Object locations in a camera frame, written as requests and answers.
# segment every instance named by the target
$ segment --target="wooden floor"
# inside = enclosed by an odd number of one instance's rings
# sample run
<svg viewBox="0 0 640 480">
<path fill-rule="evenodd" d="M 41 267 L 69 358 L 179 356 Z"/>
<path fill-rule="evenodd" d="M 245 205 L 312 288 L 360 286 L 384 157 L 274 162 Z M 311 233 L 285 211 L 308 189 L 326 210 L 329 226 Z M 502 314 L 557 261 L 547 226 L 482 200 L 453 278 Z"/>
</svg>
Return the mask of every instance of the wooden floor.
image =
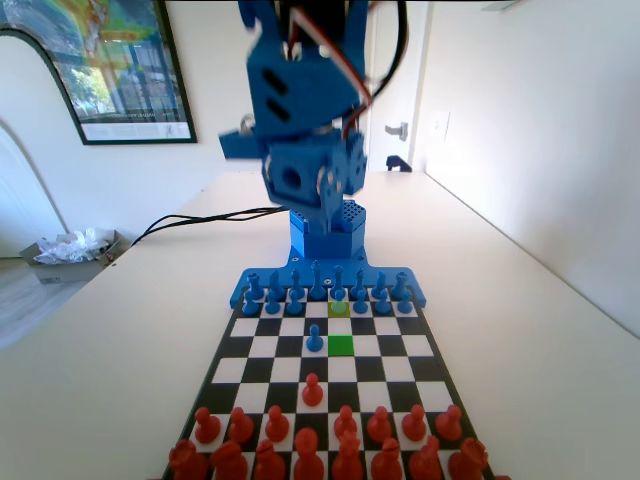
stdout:
<svg viewBox="0 0 640 480">
<path fill-rule="evenodd" d="M 37 328 L 86 284 L 43 285 L 21 259 L 0 259 L 0 350 Z"/>
</svg>

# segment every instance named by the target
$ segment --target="white square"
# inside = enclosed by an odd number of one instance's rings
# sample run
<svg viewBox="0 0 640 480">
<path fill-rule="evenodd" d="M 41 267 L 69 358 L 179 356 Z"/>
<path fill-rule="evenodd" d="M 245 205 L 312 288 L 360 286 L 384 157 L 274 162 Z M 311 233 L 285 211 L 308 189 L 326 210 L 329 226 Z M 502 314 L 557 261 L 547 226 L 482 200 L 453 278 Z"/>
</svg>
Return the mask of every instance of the white square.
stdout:
<svg viewBox="0 0 640 480">
<path fill-rule="evenodd" d="M 379 357 L 378 337 L 375 335 L 354 335 L 353 355 L 356 357 Z"/>
<path fill-rule="evenodd" d="M 300 381 L 300 357 L 276 357 L 271 369 L 271 383 Z"/>
<path fill-rule="evenodd" d="M 395 317 L 373 317 L 376 335 L 400 335 L 400 327 Z"/>
<path fill-rule="evenodd" d="M 309 350 L 307 348 L 307 339 L 309 338 L 309 335 L 306 335 L 303 339 L 302 339 L 302 356 L 303 357 L 327 357 L 329 356 L 329 340 L 327 339 L 327 337 L 320 335 L 320 338 L 322 338 L 322 340 L 324 340 L 322 342 L 322 348 L 320 350 L 318 350 L 317 352 L 312 352 L 311 350 Z"/>
<path fill-rule="evenodd" d="M 340 450 L 340 440 L 336 437 L 333 424 L 336 423 L 336 419 L 340 416 L 339 413 L 329 414 L 329 451 L 337 452 Z M 360 450 L 364 450 L 364 441 L 362 440 L 362 418 L 359 413 L 353 414 L 353 419 L 356 422 L 358 430 L 356 431 L 356 438 L 360 440 Z"/>
<path fill-rule="evenodd" d="M 327 382 L 318 382 L 318 385 L 322 387 L 322 400 L 314 407 L 310 407 L 304 400 L 302 400 L 302 391 L 307 386 L 307 382 L 301 382 L 298 384 L 298 402 L 296 405 L 296 413 L 327 413 L 329 412 L 329 402 L 327 400 L 328 384 Z"/>
<path fill-rule="evenodd" d="M 281 337 L 302 337 L 304 335 L 304 317 L 285 317 L 280 325 Z"/>
<path fill-rule="evenodd" d="M 407 357 L 382 357 L 387 382 L 413 382 L 413 370 Z"/>
<path fill-rule="evenodd" d="M 353 357 L 329 357 L 330 382 L 357 382 L 356 359 Z"/>
<path fill-rule="evenodd" d="M 351 335 L 350 318 L 330 318 L 329 335 Z"/>
<path fill-rule="evenodd" d="M 416 382 L 425 412 L 446 412 L 453 405 L 444 382 Z"/>
<path fill-rule="evenodd" d="M 216 417 L 218 417 L 218 420 L 220 420 L 220 433 L 211 443 L 200 443 L 198 440 L 196 440 L 196 428 L 198 428 L 198 423 L 196 422 L 193 425 L 193 430 L 191 431 L 189 440 L 191 440 L 196 446 L 196 452 L 211 453 L 214 450 L 217 450 L 220 445 L 222 445 L 222 440 L 224 440 L 224 434 L 227 431 L 227 425 L 229 425 L 229 418 L 231 417 L 231 415 L 222 414 L 216 415 Z"/>
<path fill-rule="evenodd" d="M 329 304 L 327 302 L 308 302 L 305 317 L 327 318 L 329 316 Z"/>
<path fill-rule="evenodd" d="M 410 357 L 433 357 L 429 340 L 424 335 L 403 335 L 402 341 Z"/>
<path fill-rule="evenodd" d="M 240 383 L 246 364 L 246 358 L 221 358 L 211 383 Z"/>
<path fill-rule="evenodd" d="M 386 382 L 358 382 L 358 397 L 360 398 L 360 411 L 375 412 L 382 406 L 391 411 L 391 400 Z"/>
<path fill-rule="evenodd" d="M 278 346 L 278 337 L 253 337 L 251 350 L 249 350 L 249 358 L 276 356 L 276 347 Z"/>
<path fill-rule="evenodd" d="M 293 438 L 294 432 L 293 428 L 296 422 L 296 414 L 295 413 L 283 413 L 283 417 L 289 420 L 289 431 L 287 432 L 287 436 L 284 437 L 279 442 L 273 442 L 273 448 L 276 452 L 290 452 L 293 450 Z M 262 440 L 267 438 L 267 422 L 269 422 L 269 414 L 265 413 L 262 417 L 262 424 L 260 426 L 260 436 L 258 437 L 258 444 Z"/>
<path fill-rule="evenodd" d="M 236 323 L 231 330 L 232 337 L 253 337 L 258 328 L 257 318 L 236 318 Z"/>
<path fill-rule="evenodd" d="M 244 413 L 264 413 L 268 383 L 241 383 L 233 407 L 242 407 Z"/>
</svg>

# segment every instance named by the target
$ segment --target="black square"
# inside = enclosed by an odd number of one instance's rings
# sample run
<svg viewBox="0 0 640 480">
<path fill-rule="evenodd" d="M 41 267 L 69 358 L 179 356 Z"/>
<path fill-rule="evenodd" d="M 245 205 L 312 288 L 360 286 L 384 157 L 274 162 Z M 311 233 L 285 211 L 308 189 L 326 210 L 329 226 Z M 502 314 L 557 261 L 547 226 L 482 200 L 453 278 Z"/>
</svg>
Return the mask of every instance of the black square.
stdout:
<svg viewBox="0 0 640 480">
<path fill-rule="evenodd" d="M 297 400 L 297 383 L 270 383 L 264 411 L 266 413 L 272 406 L 278 405 L 283 413 L 295 413 Z"/>
<path fill-rule="evenodd" d="M 229 413 L 238 394 L 239 383 L 210 383 L 198 399 L 212 414 Z"/>
<path fill-rule="evenodd" d="M 279 337 L 276 357 L 299 357 L 302 355 L 302 337 Z"/>
<path fill-rule="evenodd" d="M 306 382 L 307 375 L 315 373 L 319 382 L 329 381 L 329 359 L 327 357 L 303 357 L 300 359 L 300 381 Z"/>
<path fill-rule="evenodd" d="M 382 358 L 356 357 L 356 378 L 359 382 L 384 382 Z"/>
<path fill-rule="evenodd" d="M 394 412 L 410 412 L 414 405 L 422 405 L 415 382 L 387 382 L 387 390 Z"/>
<path fill-rule="evenodd" d="M 376 327 L 373 324 L 373 318 L 352 317 L 351 318 L 351 334 L 352 335 L 375 335 Z"/>
<path fill-rule="evenodd" d="M 269 383 L 273 358 L 247 358 L 242 383 Z"/>
<path fill-rule="evenodd" d="M 400 335 L 379 335 L 380 355 L 382 357 L 406 357 L 407 350 Z"/>
<path fill-rule="evenodd" d="M 258 320 L 256 337 L 277 337 L 280 333 L 281 318 L 261 318 Z"/>
<path fill-rule="evenodd" d="M 417 382 L 441 382 L 444 375 L 435 357 L 409 357 L 411 370 Z"/>
<path fill-rule="evenodd" d="M 303 428 L 315 430 L 319 452 L 329 450 L 329 422 L 326 413 L 297 413 L 294 432 L 298 433 Z"/>
<path fill-rule="evenodd" d="M 329 319 L 328 318 L 305 318 L 304 319 L 304 334 L 310 335 L 309 329 L 311 325 L 318 325 L 320 329 L 320 336 L 329 335 Z"/>
<path fill-rule="evenodd" d="M 247 358 L 253 337 L 227 337 L 220 342 L 218 354 L 226 358 Z"/>
<path fill-rule="evenodd" d="M 357 383 L 329 382 L 327 390 L 329 412 L 337 413 L 343 405 L 349 405 L 354 412 L 360 411 Z"/>
</svg>

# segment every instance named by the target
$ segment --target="framed poster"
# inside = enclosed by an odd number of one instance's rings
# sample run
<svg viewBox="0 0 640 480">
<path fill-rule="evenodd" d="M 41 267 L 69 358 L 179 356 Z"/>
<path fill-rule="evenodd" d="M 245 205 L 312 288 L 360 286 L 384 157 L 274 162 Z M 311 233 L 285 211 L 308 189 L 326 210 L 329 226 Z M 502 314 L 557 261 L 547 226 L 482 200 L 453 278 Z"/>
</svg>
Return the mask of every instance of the framed poster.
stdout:
<svg viewBox="0 0 640 480">
<path fill-rule="evenodd" d="M 38 51 L 85 145 L 197 141 L 163 0 L 0 0 L 2 35 Z"/>
</svg>

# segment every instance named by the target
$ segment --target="white table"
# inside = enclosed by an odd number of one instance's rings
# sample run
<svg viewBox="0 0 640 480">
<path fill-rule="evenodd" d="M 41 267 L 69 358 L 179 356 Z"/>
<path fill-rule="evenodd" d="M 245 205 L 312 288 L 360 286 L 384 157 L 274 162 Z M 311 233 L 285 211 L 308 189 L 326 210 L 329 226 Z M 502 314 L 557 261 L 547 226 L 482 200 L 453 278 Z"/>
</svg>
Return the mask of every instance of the white table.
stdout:
<svg viewBox="0 0 640 480">
<path fill-rule="evenodd" d="M 638 478 L 640 343 L 424 175 L 371 174 L 372 265 L 408 265 L 495 473 Z M 181 213 L 269 202 L 227 174 Z M 288 215 L 168 229 L 0 353 L 0 478 L 159 478 L 250 266 L 289 252 Z"/>
</svg>

